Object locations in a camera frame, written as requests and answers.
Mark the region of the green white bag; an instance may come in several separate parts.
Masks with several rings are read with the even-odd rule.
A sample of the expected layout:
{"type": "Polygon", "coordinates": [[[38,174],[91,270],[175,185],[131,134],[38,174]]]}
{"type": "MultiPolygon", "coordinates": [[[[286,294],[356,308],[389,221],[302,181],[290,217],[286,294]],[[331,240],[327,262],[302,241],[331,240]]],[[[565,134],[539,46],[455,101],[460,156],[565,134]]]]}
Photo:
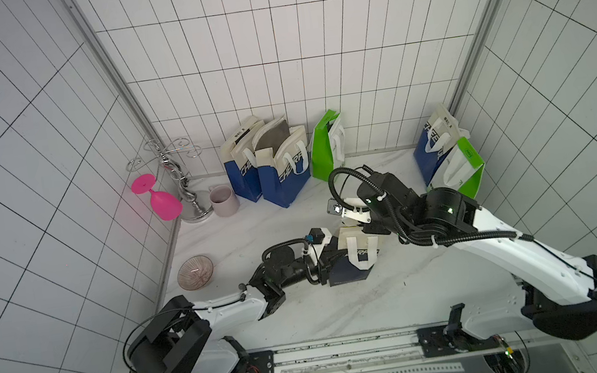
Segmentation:
{"type": "Polygon", "coordinates": [[[313,129],[312,139],[312,176],[321,181],[328,181],[331,172],[345,163],[345,128],[341,113],[333,109],[325,115],[313,129]]]}
{"type": "Polygon", "coordinates": [[[484,160],[471,141],[460,138],[441,160],[427,190],[451,188],[475,199],[483,179],[484,167],[484,160]]]}

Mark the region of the blue cheerful bag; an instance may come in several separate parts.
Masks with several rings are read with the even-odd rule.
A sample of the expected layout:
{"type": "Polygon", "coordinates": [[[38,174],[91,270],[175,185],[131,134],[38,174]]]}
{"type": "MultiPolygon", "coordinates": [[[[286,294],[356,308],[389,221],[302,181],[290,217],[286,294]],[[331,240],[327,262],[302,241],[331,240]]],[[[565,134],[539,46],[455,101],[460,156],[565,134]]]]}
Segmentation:
{"type": "Polygon", "coordinates": [[[281,116],[261,127],[252,145],[264,199],[290,207],[311,177],[305,126],[281,116]]]}
{"type": "Polygon", "coordinates": [[[252,202],[258,202],[262,194],[252,141],[263,126],[264,121],[256,116],[247,117],[221,149],[221,159],[235,194],[252,202]]]}

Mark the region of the blue Cheerful bag front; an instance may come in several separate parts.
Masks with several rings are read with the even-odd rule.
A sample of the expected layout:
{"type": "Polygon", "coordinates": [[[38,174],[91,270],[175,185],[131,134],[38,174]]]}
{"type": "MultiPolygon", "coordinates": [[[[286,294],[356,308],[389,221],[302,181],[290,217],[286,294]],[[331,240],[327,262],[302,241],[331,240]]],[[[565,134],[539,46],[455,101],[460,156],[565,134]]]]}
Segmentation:
{"type": "Polygon", "coordinates": [[[221,149],[221,159],[235,194],[252,202],[258,202],[262,194],[252,141],[263,126],[264,121],[256,116],[247,117],[221,149]]]}

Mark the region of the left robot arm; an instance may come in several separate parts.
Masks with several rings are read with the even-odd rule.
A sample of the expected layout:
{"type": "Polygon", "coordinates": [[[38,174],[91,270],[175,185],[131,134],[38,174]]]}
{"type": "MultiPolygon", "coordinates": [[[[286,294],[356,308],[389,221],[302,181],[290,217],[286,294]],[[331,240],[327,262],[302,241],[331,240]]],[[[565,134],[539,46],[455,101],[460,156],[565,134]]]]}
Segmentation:
{"type": "Polygon", "coordinates": [[[270,317],[284,304],[288,286],[325,284],[348,250],[326,237],[289,240],[267,248],[261,263],[238,292],[192,303],[173,297],[127,338],[125,364],[134,373],[247,373],[249,360],[236,334],[270,317]]]}

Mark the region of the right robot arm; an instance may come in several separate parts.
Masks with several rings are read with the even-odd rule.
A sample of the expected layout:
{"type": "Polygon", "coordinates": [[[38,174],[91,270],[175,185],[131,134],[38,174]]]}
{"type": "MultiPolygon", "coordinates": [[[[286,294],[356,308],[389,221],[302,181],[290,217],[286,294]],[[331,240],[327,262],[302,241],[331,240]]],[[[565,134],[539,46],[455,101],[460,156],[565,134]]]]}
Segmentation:
{"type": "Polygon", "coordinates": [[[375,171],[360,181],[357,196],[371,218],[401,243],[469,252],[511,275],[504,289],[451,307],[442,331],[450,348],[468,352],[496,335],[531,329],[561,340],[597,332],[597,255],[557,251],[455,189],[420,195],[375,171]]]}

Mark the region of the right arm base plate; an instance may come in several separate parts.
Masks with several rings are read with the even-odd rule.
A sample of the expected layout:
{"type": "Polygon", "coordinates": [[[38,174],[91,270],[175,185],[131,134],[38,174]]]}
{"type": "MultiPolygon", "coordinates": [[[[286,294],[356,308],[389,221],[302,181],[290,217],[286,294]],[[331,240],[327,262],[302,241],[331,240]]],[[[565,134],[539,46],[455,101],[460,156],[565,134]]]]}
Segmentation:
{"type": "Polygon", "coordinates": [[[467,334],[460,323],[423,327],[416,334],[426,358],[492,350],[500,346],[494,338],[479,340],[467,334]]]}

